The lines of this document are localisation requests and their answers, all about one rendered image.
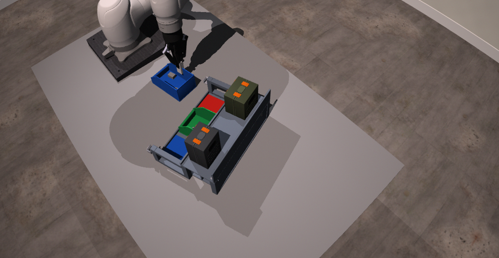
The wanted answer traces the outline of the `olive green tool case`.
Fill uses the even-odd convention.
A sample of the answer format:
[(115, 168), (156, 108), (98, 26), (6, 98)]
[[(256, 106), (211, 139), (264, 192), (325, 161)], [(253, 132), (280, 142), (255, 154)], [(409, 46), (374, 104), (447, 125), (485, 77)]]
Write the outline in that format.
[(237, 77), (223, 96), (226, 112), (245, 120), (258, 102), (258, 84)]

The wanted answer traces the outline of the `blue bin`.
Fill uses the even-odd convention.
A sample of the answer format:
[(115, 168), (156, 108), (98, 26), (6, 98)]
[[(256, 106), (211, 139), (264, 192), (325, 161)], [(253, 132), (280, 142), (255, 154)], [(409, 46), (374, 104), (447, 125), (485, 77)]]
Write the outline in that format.
[[(168, 74), (172, 72), (176, 78), (171, 79)], [(152, 83), (163, 91), (167, 92), (170, 96), (174, 97), (177, 101), (183, 100), (194, 88), (196, 82), (194, 75), (182, 68), (183, 74), (177, 72), (176, 65), (169, 63), (154, 76), (151, 77)], [(177, 87), (178, 89), (174, 88)]]

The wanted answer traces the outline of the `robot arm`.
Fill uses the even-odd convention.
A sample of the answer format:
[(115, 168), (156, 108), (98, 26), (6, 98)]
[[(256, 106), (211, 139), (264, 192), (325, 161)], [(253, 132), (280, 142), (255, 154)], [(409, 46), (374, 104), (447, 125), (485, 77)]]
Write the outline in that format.
[(155, 14), (163, 33), (174, 33), (182, 27), (181, 10), (189, 0), (100, 0), (97, 16), (107, 40), (104, 58), (115, 55), (120, 63), (152, 43), (139, 30), (144, 20)]

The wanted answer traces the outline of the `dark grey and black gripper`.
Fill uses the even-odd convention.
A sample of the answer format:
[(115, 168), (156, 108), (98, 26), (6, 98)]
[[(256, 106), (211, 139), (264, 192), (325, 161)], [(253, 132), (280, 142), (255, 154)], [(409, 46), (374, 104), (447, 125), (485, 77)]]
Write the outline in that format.
[[(182, 28), (174, 33), (163, 33), (163, 39), (165, 41), (165, 49), (161, 51), (167, 56), (169, 61), (176, 65), (177, 72), (183, 74), (182, 68), (184, 68), (183, 58), (186, 57), (186, 46), (188, 36), (182, 33)], [(172, 55), (169, 52), (172, 52)]]

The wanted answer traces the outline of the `green bin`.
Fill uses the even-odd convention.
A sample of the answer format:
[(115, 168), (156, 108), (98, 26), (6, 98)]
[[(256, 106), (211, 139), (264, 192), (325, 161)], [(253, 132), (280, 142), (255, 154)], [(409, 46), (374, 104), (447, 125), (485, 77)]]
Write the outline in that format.
[(188, 136), (190, 132), (192, 132), (192, 128), (195, 127), (199, 121), (208, 125), (215, 114), (216, 113), (207, 110), (204, 107), (193, 108), (192, 112), (189, 113), (186, 119), (179, 126), (179, 131)]

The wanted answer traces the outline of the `black case with orange latches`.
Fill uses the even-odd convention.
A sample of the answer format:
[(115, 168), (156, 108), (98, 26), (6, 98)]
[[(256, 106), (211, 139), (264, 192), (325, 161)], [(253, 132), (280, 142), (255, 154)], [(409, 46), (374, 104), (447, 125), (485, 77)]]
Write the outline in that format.
[(219, 131), (202, 122), (185, 139), (189, 159), (208, 169), (221, 151)]

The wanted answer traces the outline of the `black metal shelf rack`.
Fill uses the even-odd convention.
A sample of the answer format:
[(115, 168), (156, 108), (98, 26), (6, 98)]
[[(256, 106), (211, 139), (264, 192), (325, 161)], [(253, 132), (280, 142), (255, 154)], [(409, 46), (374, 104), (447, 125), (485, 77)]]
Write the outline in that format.
[[(226, 112), (224, 93), (214, 89), (214, 85), (224, 90), (231, 86), (212, 77), (205, 77), (207, 93), (195, 108), (205, 107), (215, 114), (210, 126), (219, 131), (221, 151), (211, 166), (206, 169), (191, 161), (185, 145), (186, 135), (179, 128), (170, 137), (164, 147), (149, 145), (147, 151), (156, 161), (190, 179), (192, 176), (210, 184), (212, 192), (218, 195), (223, 185), (235, 169), (249, 145), (269, 117), (271, 89), (263, 96), (258, 95), (258, 102), (245, 120)], [(262, 113), (262, 116), (260, 116)], [(212, 177), (211, 177), (212, 176)]]

